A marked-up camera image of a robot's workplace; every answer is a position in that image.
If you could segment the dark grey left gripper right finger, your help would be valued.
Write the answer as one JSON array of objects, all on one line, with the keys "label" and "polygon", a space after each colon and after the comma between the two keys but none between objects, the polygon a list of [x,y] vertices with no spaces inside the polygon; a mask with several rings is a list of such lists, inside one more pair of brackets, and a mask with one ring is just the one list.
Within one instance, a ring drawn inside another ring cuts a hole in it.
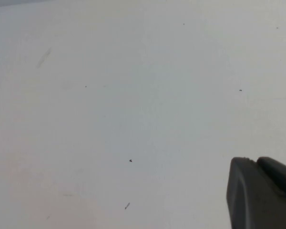
[{"label": "dark grey left gripper right finger", "polygon": [[268,177],[286,193],[286,165],[270,157],[260,157],[257,164]]}]

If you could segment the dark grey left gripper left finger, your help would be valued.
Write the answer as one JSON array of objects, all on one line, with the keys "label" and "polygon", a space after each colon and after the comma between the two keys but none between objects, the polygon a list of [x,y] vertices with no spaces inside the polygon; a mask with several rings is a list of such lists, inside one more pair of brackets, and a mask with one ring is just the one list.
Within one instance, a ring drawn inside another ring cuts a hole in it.
[{"label": "dark grey left gripper left finger", "polygon": [[286,193],[257,161],[231,160],[226,200],[233,229],[286,229]]}]

